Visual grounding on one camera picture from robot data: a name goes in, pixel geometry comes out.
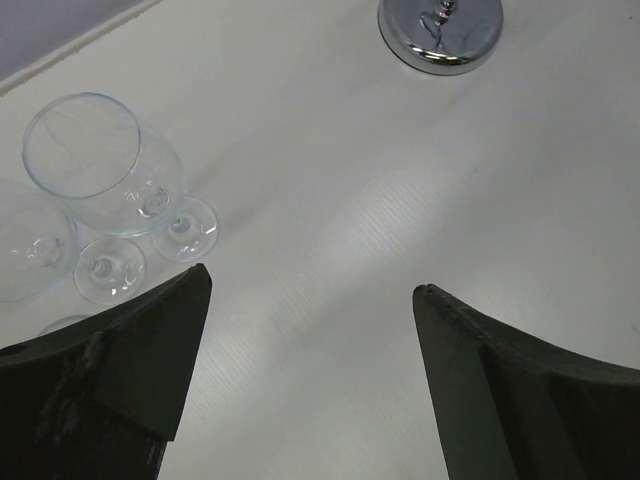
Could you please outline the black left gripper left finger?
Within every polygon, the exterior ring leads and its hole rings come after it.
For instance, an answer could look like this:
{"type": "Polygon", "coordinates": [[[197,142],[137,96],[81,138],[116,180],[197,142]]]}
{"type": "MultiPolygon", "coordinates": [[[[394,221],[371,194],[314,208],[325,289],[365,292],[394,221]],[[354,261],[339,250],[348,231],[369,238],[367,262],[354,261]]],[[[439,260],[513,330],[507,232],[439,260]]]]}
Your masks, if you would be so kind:
{"type": "Polygon", "coordinates": [[[195,265],[1,352],[5,479],[154,479],[176,437],[212,280],[195,265]]]}

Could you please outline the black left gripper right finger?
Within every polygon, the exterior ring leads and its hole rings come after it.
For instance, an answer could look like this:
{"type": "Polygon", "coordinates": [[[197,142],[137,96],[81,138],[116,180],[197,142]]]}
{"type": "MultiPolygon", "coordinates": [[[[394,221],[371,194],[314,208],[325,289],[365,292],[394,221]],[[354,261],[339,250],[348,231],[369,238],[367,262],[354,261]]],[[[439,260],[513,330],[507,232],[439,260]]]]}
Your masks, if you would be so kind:
{"type": "Polygon", "coordinates": [[[413,312],[452,479],[635,479],[639,373],[554,346],[436,285],[413,312]]]}

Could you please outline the clear wine glass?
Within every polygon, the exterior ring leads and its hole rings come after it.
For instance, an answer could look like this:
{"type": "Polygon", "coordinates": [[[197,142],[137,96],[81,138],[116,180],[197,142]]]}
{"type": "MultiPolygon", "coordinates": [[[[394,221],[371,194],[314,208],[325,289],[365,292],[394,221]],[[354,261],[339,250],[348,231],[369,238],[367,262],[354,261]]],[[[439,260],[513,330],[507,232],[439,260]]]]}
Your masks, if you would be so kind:
{"type": "Polygon", "coordinates": [[[1,300],[38,295],[74,277],[89,301],[115,305],[133,297],[146,276],[133,242],[106,237],[82,246],[77,226],[58,204],[19,183],[1,182],[1,300]]]}
{"type": "Polygon", "coordinates": [[[97,232],[147,236],[162,257],[180,263],[217,242],[216,215],[189,195],[177,150],[110,96],[82,92],[44,106],[26,127],[22,161],[39,188],[97,232]]]}

